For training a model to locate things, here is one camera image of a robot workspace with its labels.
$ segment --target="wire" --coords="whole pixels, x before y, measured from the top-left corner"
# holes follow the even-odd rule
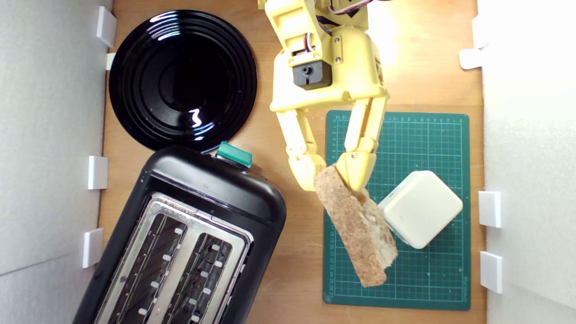
[[[330,0],[330,7],[328,7],[328,11],[330,11],[331,14],[346,14],[352,10],[358,9],[360,7],[364,7],[365,5],[367,5],[368,3],[371,3],[373,0],[362,0],[360,2],[357,2],[353,5],[344,7],[342,9],[339,10],[334,10],[334,6],[332,5],[332,0]]]
[[[304,34],[304,49],[306,52],[312,52],[312,44],[310,44],[310,33]]]

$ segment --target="bread slice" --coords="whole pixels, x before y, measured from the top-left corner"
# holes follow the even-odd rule
[[[384,269],[398,256],[394,237],[366,189],[352,193],[331,165],[314,178],[314,190],[326,208],[364,287],[386,282]]]

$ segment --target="black plate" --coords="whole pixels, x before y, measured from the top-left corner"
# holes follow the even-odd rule
[[[211,14],[177,10],[126,37],[109,92],[118,120],[142,145],[206,152],[242,127],[256,85],[253,55],[236,28]]]

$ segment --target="white wall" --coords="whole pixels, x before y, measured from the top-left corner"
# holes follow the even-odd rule
[[[576,3],[479,0],[486,190],[502,192],[503,294],[489,324],[576,323]]]
[[[0,3],[0,323],[70,322],[92,275],[81,244],[100,199],[86,189],[102,152],[100,3]]]

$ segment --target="white bracket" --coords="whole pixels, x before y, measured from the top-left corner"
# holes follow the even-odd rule
[[[495,293],[502,293],[502,257],[480,252],[480,285]]]
[[[110,71],[112,68],[112,62],[114,62],[114,57],[116,57],[116,53],[108,53],[106,56],[106,71]]]
[[[484,16],[478,15],[472,19],[472,39],[474,48],[460,50],[458,58],[464,70],[475,69],[484,64],[482,48],[490,42],[491,28]]]
[[[88,190],[108,188],[108,158],[88,157]]]
[[[97,228],[84,233],[84,250],[82,253],[82,268],[95,265],[102,257],[104,229]]]
[[[116,40],[116,17],[103,6],[100,6],[98,9],[96,37],[108,47],[114,47],[114,41]]]
[[[502,227],[500,193],[497,191],[478,192],[478,212],[480,224],[495,228]]]

